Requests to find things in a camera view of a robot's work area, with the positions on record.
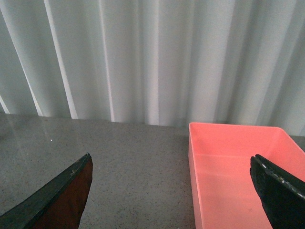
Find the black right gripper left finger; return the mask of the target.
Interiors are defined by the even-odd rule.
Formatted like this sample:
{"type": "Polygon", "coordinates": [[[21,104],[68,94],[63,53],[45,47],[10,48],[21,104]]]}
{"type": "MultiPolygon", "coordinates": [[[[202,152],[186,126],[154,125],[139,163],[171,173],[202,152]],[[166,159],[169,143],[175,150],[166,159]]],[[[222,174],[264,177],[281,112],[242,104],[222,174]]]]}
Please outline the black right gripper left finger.
{"type": "Polygon", "coordinates": [[[77,229],[92,183],[89,153],[0,217],[2,229],[77,229]]]}

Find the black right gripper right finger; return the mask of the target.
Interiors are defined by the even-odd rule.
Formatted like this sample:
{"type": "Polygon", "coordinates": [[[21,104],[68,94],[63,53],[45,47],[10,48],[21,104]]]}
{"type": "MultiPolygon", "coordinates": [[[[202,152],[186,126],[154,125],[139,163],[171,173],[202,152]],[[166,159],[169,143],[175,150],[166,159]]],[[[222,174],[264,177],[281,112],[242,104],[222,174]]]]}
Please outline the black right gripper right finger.
{"type": "Polygon", "coordinates": [[[305,227],[305,183],[265,157],[250,159],[250,176],[274,229],[305,227]]]}

